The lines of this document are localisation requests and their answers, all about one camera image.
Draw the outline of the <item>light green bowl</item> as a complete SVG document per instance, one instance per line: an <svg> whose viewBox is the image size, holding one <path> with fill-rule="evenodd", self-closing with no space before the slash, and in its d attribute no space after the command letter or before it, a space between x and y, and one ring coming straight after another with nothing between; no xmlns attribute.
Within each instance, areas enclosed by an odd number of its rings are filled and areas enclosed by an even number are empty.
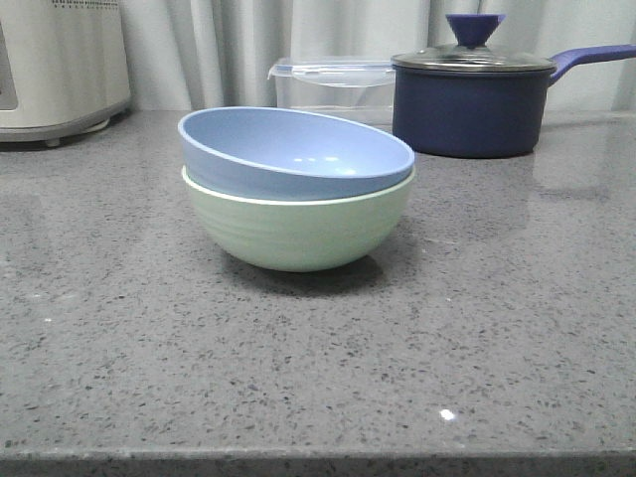
<svg viewBox="0 0 636 477"><path fill-rule="evenodd" d="M274 201L207 189L181 170L194 213L211 239L246 263L310 272L353 262L377 248L405 210L415 173L386 189L321 201Z"/></svg>

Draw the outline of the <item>blue bowl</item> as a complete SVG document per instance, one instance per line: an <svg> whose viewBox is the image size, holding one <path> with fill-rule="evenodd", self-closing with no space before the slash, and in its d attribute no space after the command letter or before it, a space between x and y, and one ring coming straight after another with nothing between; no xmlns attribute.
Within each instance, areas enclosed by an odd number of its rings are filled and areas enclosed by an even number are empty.
<svg viewBox="0 0 636 477"><path fill-rule="evenodd" d="M198 185L224 194L313 201L373 193L404 180L414 153L393 135L330 115L274 107L202 109L178 124Z"/></svg>

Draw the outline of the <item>clear plastic food container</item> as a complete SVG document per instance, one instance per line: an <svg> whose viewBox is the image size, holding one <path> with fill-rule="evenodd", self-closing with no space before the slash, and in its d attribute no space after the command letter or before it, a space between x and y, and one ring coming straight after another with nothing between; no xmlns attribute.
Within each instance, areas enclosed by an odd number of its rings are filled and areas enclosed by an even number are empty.
<svg viewBox="0 0 636 477"><path fill-rule="evenodd" d="M364 57L281 58L268 77L276 105L342 117L380 128L393 121L395 70Z"/></svg>

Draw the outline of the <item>dark blue saucepan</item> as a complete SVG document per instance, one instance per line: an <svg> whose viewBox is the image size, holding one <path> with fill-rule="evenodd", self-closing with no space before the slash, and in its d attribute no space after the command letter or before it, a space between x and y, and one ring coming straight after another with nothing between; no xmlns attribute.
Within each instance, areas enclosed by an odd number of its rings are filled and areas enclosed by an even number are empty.
<svg viewBox="0 0 636 477"><path fill-rule="evenodd" d="M395 60L393 134L413 150L459 158L503 158L537 145L549 87L571 68L633 59L633 45L567 50L540 68L445 71Z"/></svg>

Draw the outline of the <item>white kitchen appliance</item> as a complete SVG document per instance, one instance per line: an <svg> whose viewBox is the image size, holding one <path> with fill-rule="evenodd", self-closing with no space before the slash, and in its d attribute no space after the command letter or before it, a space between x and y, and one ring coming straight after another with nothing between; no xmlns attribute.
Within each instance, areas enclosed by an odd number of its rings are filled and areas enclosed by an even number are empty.
<svg viewBox="0 0 636 477"><path fill-rule="evenodd" d="M2 1L2 142L56 146L130 100L118 2Z"/></svg>

